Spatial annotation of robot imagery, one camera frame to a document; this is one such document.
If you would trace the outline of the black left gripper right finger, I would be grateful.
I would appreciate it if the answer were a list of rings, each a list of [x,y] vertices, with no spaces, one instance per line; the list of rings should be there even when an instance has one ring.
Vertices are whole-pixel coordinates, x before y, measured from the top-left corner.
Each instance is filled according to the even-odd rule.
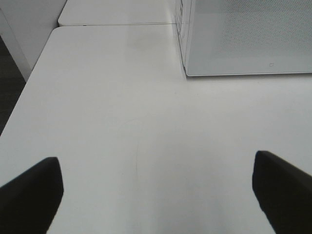
[[[269,151],[257,151],[252,188],[277,234],[312,232],[312,177]]]

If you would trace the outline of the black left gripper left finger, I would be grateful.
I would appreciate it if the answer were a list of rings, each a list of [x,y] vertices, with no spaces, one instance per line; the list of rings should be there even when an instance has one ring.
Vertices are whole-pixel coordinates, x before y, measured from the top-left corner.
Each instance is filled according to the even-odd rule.
[[[0,232],[47,233],[63,194],[58,158],[38,162],[0,188]]]

